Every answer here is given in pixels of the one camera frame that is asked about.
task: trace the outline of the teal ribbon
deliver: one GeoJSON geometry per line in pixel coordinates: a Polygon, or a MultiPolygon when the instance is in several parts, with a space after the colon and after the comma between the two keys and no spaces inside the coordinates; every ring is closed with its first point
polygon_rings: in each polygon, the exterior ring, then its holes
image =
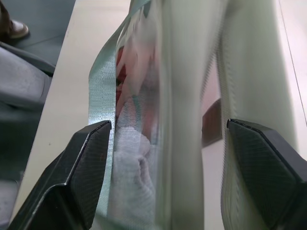
{"type": "Polygon", "coordinates": [[[112,124],[107,151],[105,176],[96,210],[96,213],[100,216],[107,215],[111,184],[115,131],[117,41],[124,26],[130,21],[131,16],[148,2],[150,2],[150,0],[133,1],[129,14],[99,52],[89,75],[88,124],[90,125],[104,120],[109,120],[112,124]]]}

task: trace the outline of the shoe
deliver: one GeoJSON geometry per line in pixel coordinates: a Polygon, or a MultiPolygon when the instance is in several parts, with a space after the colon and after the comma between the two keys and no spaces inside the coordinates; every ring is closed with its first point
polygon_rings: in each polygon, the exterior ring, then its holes
{"type": "Polygon", "coordinates": [[[10,39],[23,38],[29,34],[29,28],[26,24],[11,20],[11,27],[8,33],[10,39]]]}

